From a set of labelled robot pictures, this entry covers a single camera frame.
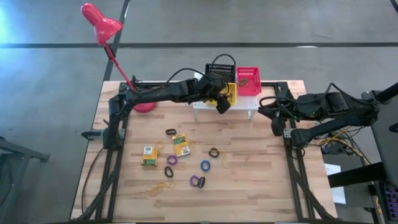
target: white paper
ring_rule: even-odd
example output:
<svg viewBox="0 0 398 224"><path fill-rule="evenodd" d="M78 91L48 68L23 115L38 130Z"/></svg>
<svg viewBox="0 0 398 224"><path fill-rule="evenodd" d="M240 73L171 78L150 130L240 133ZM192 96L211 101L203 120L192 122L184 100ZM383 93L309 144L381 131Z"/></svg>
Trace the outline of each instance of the white paper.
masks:
<svg viewBox="0 0 398 224"><path fill-rule="evenodd" d="M325 164L326 173L328 175L336 174L341 172L341 167L338 165ZM346 197L344 195L344 187L335 187L331 189L333 201L335 203L346 204Z"/></svg>

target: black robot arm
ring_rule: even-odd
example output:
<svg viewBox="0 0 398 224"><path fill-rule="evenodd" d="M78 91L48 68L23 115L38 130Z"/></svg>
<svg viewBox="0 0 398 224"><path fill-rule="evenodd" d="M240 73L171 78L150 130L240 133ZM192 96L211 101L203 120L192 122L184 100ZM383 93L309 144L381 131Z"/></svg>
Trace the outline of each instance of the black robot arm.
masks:
<svg viewBox="0 0 398 224"><path fill-rule="evenodd" d="M121 145L121 137L118 131L120 121L127 117L139 103L173 101L190 104L197 101L216 100L216 109L220 114L223 114L231 106L226 97L220 95L220 91L226 86L226 82L213 74L207 74L200 80L192 78L169 83L151 90L140 89L140 83L135 83L135 86L138 90L132 90L125 85L116 96L109 100L108 127L103 133L105 149L116 149Z"/></svg>
<svg viewBox="0 0 398 224"><path fill-rule="evenodd" d="M272 132L275 136L286 135L292 139L293 146L302 147L314 137L339 130L346 126L370 126L377 120L379 109L375 99L357 99L340 90L331 83L324 93L306 94L293 98L286 83L280 83L281 91L278 96L261 99L258 112L272 120ZM335 87L339 92L329 92ZM268 105L264 100L275 99ZM285 129L287 119L296 121L333 120L310 129Z"/></svg>

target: white platform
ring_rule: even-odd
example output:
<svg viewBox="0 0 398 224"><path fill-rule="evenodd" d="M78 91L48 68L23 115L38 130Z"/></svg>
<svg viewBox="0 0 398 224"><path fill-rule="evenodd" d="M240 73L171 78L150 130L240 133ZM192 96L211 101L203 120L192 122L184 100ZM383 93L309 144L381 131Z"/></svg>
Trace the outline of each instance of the white platform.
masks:
<svg viewBox="0 0 398 224"><path fill-rule="evenodd" d="M195 78L200 80L202 75L195 72ZM204 102L195 102L192 103L193 109L195 111L195 120L198 120L198 111L199 110L216 110L216 106L209 105ZM236 102L233 106L230 107L229 110L243 110L247 111L248 119L252 120L254 114L258 110L259 101L256 96L236 96Z"/></svg>

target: wooden table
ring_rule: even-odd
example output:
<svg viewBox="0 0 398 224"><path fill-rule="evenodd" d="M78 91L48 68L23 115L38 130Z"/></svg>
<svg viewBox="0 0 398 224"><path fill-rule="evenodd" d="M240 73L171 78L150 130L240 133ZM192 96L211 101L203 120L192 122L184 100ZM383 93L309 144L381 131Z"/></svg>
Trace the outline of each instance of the wooden table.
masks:
<svg viewBox="0 0 398 224"><path fill-rule="evenodd" d="M303 81L288 81L294 97L305 94ZM93 128L103 129L108 119L108 100L118 92L119 82L104 82L99 98ZM263 88L262 96L272 96L272 88ZM308 128L311 122L300 122L298 127ZM165 130L175 128L185 133L188 140L196 141L190 156L181 157L174 170L174 189L164 189L151 197L146 188L167 180L164 168L167 156L174 153L171 138ZM159 155L157 168L141 166L144 146L165 143ZM220 158L211 158L212 147L226 153L229 169L221 165ZM81 189L88 168L102 148L102 140L88 145L80 183L71 218L81 214ZM105 150L90 176L85 196L85 207L100 188ZM200 162L207 159L211 170L204 173ZM319 148L308 147L304 157L310 188L320 203L336 217L325 166ZM191 187L192 175L205 176L203 189ZM301 192L302 207L305 199ZM109 193L105 198L107 211ZM281 137L271 131L271 120L256 114L248 121L242 111L202 111L195 122L192 106L186 103L160 102L148 114L132 111L126 132L126 143L116 197L114 222L275 222L296 221L289 171Z"/></svg>

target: gray floor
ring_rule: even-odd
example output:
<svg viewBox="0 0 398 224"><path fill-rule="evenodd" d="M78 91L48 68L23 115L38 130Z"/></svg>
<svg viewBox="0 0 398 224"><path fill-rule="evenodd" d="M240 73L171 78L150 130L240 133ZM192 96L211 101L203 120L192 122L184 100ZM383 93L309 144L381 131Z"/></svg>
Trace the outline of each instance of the gray floor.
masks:
<svg viewBox="0 0 398 224"><path fill-rule="evenodd" d="M84 2L3 0L0 44L94 43L80 15ZM124 1L91 2L119 19ZM126 15L121 43L398 42L388 0L132 0ZM308 92L335 82L360 96L397 81L395 47L119 49L118 59L138 79L166 80L182 67L203 70L222 53L258 66L262 79L304 80ZM68 220L87 145L80 133L92 125L107 61L101 48L0 49L0 136L51 153L47 164L30 163L10 223ZM110 79L122 80L115 69ZM380 160L370 129L356 140L372 162ZM368 215L338 211L348 220Z"/></svg>

